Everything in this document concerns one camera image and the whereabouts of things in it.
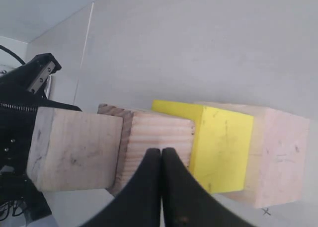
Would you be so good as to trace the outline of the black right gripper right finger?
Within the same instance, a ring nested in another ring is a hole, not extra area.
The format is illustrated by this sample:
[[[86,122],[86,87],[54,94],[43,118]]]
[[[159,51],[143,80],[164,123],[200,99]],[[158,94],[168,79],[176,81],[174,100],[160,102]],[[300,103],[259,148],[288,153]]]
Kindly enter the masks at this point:
[[[173,148],[161,155],[161,196],[166,227],[251,227],[193,178]]]

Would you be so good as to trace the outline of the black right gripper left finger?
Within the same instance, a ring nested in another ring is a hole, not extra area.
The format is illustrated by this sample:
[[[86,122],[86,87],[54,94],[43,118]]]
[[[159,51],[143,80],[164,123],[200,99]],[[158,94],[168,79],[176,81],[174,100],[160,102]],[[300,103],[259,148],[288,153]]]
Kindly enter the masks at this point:
[[[84,227],[158,227],[160,226],[159,149],[146,151],[142,162],[127,185]]]

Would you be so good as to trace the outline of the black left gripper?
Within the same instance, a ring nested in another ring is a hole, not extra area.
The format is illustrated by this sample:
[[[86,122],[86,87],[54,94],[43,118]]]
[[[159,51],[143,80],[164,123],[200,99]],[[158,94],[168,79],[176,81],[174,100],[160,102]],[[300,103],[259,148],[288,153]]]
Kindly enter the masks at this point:
[[[28,63],[0,78],[0,166],[15,173],[26,169],[34,122],[39,107],[73,111],[74,105],[49,100],[44,92],[49,75],[61,69],[51,53],[36,55]]]

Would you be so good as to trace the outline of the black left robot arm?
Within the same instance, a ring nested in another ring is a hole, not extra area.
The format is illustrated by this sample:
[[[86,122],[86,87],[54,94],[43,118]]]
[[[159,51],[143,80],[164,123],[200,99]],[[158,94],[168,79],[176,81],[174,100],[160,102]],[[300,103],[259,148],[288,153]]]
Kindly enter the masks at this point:
[[[61,68],[51,53],[44,53],[0,77],[0,166],[13,169],[0,174],[1,221],[9,215],[18,217],[17,209],[27,224],[52,213],[27,177],[26,166],[38,107],[80,110],[45,95],[49,75]]]

